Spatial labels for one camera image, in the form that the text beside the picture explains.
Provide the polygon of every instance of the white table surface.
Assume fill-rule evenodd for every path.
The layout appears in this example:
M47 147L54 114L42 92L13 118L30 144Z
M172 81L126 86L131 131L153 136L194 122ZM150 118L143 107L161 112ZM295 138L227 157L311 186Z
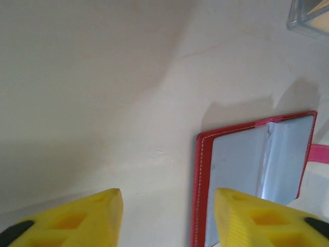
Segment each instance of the white table surface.
M308 109L315 142L329 128L329 46L289 7L1 1L1 227L118 187L120 246L188 246L197 133Z

